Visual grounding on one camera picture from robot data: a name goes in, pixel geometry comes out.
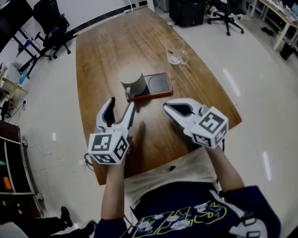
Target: black pants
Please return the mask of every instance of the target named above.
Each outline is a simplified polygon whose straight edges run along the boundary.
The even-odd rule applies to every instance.
[[[64,235],[53,235],[59,231],[65,230],[66,228],[64,222],[57,217],[30,219],[14,223],[20,227],[29,238],[47,238],[50,236],[55,238],[89,238],[89,234],[86,229],[76,229],[73,232]]]

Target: dark wooden cabinet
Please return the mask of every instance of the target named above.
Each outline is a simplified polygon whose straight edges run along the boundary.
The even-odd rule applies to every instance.
[[[0,223],[40,217],[35,195],[20,128],[0,121]]]

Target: tile floor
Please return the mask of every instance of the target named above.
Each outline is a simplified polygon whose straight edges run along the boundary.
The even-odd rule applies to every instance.
[[[271,48],[260,19],[240,22],[245,34],[221,23],[181,29],[174,26],[221,83],[243,122],[226,140],[229,156],[247,185],[258,185],[287,236],[298,223],[298,59],[287,61]],[[28,139],[28,157],[44,196],[45,215],[67,205],[83,226],[99,220],[104,186],[78,163],[87,151],[76,87],[75,41],[71,55],[42,60],[25,82],[26,110],[10,121]],[[269,169],[264,162],[268,157]]]

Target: tv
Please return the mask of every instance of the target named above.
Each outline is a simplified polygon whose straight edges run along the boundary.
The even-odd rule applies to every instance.
[[[33,9],[26,0],[7,0],[0,8],[0,53],[33,16]]]

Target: forearm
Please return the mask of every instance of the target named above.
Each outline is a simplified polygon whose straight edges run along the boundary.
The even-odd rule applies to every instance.
[[[245,187],[242,178],[219,146],[215,149],[207,148],[207,152],[210,156],[223,192]]]
[[[124,166],[109,166],[101,206],[101,218],[124,218]]]

